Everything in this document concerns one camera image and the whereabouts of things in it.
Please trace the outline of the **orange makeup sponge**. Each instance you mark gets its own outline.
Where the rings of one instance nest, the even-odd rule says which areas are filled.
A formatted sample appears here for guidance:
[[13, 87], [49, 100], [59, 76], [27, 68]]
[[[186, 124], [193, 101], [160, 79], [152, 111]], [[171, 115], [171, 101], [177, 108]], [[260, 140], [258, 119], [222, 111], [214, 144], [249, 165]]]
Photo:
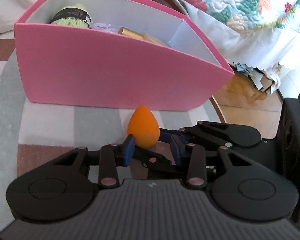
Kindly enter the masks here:
[[127, 127], [127, 134], [135, 138], [135, 144], [141, 148], [151, 148], [159, 140], [160, 128], [155, 116], [144, 105], [133, 113]]

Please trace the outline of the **foundation bottle gold cap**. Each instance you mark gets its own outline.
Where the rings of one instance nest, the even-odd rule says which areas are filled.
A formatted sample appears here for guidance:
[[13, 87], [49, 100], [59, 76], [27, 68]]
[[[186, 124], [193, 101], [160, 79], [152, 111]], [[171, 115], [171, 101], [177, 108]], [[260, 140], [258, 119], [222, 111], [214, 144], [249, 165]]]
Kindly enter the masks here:
[[129, 30], [124, 27], [121, 27], [117, 33], [120, 35], [123, 35], [123, 36], [127, 36], [127, 37], [135, 38], [138, 40], [143, 40], [143, 41], [151, 42], [153, 44], [168, 47], [168, 44], [166, 44], [165, 42], [162, 42], [161, 40], [159, 40], [151, 35], [148, 35], [146, 33], [137, 33], [137, 32], [134, 32], [134, 31]]

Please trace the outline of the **purple plush toy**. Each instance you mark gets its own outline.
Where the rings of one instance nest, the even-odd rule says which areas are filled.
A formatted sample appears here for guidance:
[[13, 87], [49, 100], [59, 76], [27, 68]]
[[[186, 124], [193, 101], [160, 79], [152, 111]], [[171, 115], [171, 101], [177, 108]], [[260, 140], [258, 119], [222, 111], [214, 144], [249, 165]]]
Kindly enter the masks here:
[[114, 28], [111, 24], [105, 24], [105, 23], [94, 23], [91, 25], [91, 29], [99, 30], [99, 31], [105, 31], [108, 33], [118, 33], [118, 30]]

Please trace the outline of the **green yarn ball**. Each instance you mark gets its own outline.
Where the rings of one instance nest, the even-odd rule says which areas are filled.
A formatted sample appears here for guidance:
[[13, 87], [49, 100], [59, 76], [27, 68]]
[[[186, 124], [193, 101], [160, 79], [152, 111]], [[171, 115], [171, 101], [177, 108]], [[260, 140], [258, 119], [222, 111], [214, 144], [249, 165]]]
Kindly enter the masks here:
[[50, 23], [54, 25], [90, 29], [92, 19], [86, 7], [83, 4], [78, 3], [76, 5], [63, 7], [56, 12]]

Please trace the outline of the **checkered floor rug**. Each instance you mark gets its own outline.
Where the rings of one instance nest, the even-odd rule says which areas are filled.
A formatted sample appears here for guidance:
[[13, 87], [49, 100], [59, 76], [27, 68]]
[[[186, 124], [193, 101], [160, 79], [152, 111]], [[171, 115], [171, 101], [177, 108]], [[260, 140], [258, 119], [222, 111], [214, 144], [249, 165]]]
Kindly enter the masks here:
[[[0, 59], [0, 230], [13, 221], [6, 189], [18, 175], [76, 146], [98, 150], [121, 143], [134, 109], [32, 102], [21, 81], [16, 49]], [[151, 110], [160, 126], [172, 129], [210, 118], [203, 104], [189, 111]]]

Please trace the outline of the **paper scraps under bed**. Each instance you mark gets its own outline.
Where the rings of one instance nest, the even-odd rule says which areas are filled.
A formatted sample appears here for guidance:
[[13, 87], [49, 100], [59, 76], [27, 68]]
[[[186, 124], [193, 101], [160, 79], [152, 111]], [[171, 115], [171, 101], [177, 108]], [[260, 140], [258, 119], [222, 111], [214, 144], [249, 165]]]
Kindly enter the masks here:
[[273, 94], [281, 85], [282, 66], [279, 63], [266, 70], [260, 70], [241, 63], [231, 63], [230, 66], [248, 77], [257, 90], [262, 93]]

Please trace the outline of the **pink cardboard box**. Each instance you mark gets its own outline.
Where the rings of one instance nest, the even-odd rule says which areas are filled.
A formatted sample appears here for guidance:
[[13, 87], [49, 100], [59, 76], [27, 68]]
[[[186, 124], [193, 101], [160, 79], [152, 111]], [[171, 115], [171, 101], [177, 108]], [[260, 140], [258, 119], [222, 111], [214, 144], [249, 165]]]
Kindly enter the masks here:
[[[160, 43], [51, 23], [76, 3], [94, 22]], [[14, 38], [25, 94], [37, 103], [189, 111], [234, 75], [186, 15], [150, 0], [38, 0], [15, 22]]]

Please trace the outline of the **white bed skirt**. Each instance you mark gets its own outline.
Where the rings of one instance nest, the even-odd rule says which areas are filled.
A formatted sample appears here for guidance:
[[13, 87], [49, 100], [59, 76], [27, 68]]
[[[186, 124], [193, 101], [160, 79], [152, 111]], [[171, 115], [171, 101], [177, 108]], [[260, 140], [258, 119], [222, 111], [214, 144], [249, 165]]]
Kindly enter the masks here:
[[[13, 30], [15, 21], [36, 0], [0, 0], [0, 34]], [[175, 10], [185, 12], [190, 19], [206, 33], [207, 37], [215, 44], [218, 50], [230, 63], [241, 63], [266, 70], [279, 63], [284, 69], [295, 69], [300, 63], [300, 33], [289, 29], [263, 28], [239, 33], [227, 25], [219, 22], [212, 16], [194, 7], [184, 0], [153, 0]], [[50, 23], [53, 16], [63, 7], [83, 4], [94, 23], [111, 24], [114, 21], [97, 22], [97, 17], [92, 16], [96, 10], [88, 9], [86, 2], [66, 2], [66, 5], [57, 5], [52, 10], [52, 16], [48, 16]]]

